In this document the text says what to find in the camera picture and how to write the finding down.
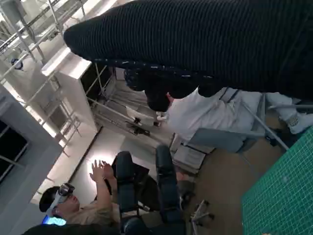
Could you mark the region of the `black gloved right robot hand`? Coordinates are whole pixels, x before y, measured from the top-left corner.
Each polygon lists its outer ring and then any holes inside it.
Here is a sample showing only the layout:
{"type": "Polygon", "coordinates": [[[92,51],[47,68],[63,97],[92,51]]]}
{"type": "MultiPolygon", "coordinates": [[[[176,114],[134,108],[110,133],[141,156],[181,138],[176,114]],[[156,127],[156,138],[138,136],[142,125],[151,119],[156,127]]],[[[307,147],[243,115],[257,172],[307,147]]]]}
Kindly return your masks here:
{"type": "Polygon", "coordinates": [[[134,0],[69,27],[76,55],[150,98],[223,87],[313,99],[310,0],[134,0]]]}

